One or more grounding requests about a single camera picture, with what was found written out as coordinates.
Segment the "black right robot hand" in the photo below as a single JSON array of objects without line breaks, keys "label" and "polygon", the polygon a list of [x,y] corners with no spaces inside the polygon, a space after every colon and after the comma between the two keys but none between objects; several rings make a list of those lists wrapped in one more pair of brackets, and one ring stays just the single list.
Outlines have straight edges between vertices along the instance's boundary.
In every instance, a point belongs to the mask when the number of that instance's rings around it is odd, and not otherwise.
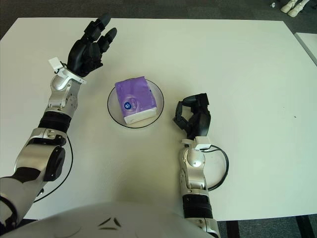
[{"label": "black right robot hand", "polygon": [[[173,121],[186,132],[187,139],[193,140],[196,136],[207,136],[211,122],[208,105],[206,93],[188,96],[178,102]],[[182,116],[183,107],[189,107],[191,110],[192,116],[188,120]]]}]

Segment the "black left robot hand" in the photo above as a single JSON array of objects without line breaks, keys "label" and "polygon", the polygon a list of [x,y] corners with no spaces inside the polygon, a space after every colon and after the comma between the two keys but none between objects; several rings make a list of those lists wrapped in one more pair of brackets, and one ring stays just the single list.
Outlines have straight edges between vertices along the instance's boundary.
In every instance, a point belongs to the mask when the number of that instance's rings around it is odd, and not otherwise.
[{"label": "black left robot hand", "polygon": [[84,30],[83,36],[74,43],[67,60],[67,69],[72,73],[86,77],[103,66],[102,56],[117,34],[117,29],[114,27],[102,35],[110,20],[110,15],[106,13],[91,21]]}]

